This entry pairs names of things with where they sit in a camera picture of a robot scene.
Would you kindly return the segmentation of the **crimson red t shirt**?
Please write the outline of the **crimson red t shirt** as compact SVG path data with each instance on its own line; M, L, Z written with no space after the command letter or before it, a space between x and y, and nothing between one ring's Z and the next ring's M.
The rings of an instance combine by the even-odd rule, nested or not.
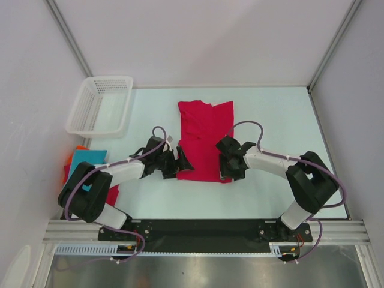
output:
M234 126L234 105L232 101L213 105L200 100L180 101L181 139L183 149L193 170L177 173L178 180L230 183L220 178L219 150L216 144Z

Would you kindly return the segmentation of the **white perforated plastic basket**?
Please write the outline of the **white perforated plastic basket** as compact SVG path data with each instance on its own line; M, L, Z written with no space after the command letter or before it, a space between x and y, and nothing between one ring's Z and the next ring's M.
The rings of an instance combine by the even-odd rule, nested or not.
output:
M67 133L86 139L122 137L131 114L132 88L130 76L86 78L68 117Z

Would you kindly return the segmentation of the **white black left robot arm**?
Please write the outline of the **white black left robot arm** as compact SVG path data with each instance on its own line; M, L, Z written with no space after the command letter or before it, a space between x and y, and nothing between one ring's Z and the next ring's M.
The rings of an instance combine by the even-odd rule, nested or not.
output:
M133 232L132 217L108 204L108 193L123 182L145 178L156 170L163 179L171 179L194 167L181 146L173 149L168 140L152 136L145 147L125 160L102 165L79 163L58 196L58 204L66 216L111 227L118 239L125 240Z

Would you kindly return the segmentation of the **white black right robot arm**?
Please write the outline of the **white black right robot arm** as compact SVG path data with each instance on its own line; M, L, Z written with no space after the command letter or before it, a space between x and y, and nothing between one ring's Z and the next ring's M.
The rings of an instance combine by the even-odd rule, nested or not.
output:
M277 235L284 241L298 234L298 227L326 206L341 187L320 157L308 151L299 157L264 150L257 143L240 144L225 136L217 144L220 176L244 179L248 169L262 170L288 181L294 201L277 220Z

